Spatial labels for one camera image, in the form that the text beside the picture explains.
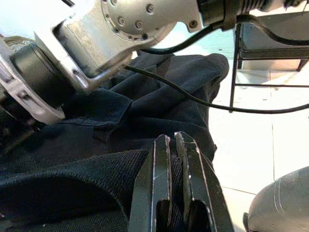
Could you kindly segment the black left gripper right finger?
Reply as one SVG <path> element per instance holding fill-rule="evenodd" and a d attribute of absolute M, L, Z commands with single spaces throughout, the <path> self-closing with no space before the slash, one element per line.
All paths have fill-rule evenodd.
<path fill-rule="evenodd" d="M 187 231 L 232 232 L 234 227 L 211 162 L 193 137 L 182 131 L 174 137 L 183 160 L 183 221 Z"/>

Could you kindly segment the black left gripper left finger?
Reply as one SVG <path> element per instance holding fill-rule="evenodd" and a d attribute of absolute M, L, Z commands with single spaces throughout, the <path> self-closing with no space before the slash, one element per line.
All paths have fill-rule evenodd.
<path fill-rule="evenodd" d="M 170 138 L 158 136 L 135 179 L 130 232 L 166 232 L 172 217 Z"/>

